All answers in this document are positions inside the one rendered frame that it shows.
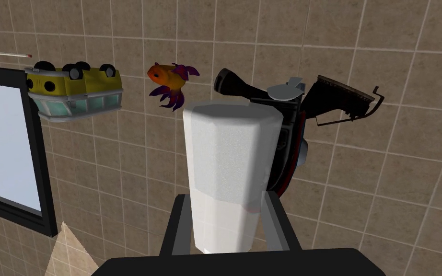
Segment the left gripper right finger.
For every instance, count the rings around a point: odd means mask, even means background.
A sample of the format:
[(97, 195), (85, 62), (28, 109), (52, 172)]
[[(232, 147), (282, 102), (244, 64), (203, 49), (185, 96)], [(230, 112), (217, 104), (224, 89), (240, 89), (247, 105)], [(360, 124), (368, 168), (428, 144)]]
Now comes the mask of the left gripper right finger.
[(265, 191), (261, 205), (262, 224), (268, 251), (301, 251), (301, 245), (274, 191)]

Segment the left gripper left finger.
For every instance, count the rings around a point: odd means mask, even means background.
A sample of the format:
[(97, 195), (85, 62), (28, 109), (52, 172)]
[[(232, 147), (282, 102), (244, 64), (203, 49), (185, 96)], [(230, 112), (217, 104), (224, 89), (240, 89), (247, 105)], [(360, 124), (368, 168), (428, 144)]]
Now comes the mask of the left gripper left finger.
[(178, 194), (174, 200), (159, 256), (190, 255), (192, 227), (191, 196)]

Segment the white paper towel roll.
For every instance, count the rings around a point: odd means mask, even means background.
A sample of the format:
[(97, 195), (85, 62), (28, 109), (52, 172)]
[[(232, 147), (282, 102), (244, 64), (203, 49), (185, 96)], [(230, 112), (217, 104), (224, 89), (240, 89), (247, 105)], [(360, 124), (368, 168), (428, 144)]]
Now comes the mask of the white paper towel roll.
[(203, 253), (252, 248), (283, 115), (236, 101), (183, 110), (195, 246)]

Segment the black handheld vacuum cleaner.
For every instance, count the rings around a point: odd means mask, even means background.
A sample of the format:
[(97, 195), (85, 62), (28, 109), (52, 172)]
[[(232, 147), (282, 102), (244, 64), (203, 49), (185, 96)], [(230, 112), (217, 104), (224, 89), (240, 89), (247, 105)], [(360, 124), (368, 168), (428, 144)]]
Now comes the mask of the black handheld vacuum cleaner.
[(298, 77), (263, 91), (246, 84), (234, 72), (222, 69), (213, 88), (219, 94), (244, 97), (251, 103), (273, 106), (282, 113), (282, 126), (267, 184), (267, 191), (278, 196), (287, 190), (296, 167), (306, 161), (308, 144), (303, 135), (307, 119), (341, 110), (349, 115), (348, 121), (359, 120), (375, 113), (384, 101), (384, 96), (378, 94), (378, 87), (375, 87), (373, 94), (379, 97), (379, 101), (369, 110), (370, 103), (375, 100), (372, 96), (321, 75), (308, 92)]

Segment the orange toy goldfish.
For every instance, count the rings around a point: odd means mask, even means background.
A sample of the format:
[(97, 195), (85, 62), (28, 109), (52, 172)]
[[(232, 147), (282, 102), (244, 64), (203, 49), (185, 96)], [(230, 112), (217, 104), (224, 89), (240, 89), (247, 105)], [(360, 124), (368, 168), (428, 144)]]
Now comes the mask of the orange toy goldfish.
[(185, 102), (182, 87), (189, 80), (190, 75), (199, 76), (200, 73), (192, 66), (176, 63), (171, 65), (154, 63), (149, 68), (147, 76), (159, 87), (149, 93), (149, 96), (161, 95), (161, 101), (169, 99), (168, 104), (164, 104), (162, 107), (172, 108), (173, 112), (180, 109)]

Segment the yellow toy van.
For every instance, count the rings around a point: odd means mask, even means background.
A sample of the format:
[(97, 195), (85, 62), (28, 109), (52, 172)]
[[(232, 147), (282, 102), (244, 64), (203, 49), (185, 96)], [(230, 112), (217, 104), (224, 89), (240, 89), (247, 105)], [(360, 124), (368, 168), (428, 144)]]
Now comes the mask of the yellow toy van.
[(28, 95), (38, 115), (49, 122), (66, 122), (121, 109), (122, 81), (112, 64), (93, 68), (79, 61), (56, 68), (39, 61), (24, 68)]

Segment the black-framed mirror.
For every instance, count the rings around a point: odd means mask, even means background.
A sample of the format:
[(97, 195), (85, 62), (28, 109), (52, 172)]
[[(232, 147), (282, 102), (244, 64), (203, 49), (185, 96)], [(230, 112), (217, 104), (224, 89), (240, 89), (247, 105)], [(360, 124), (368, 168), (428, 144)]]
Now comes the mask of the black-framed mirror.
[(0, 68), (0, 217), (58, 233), (38, 108), (22, 70)]

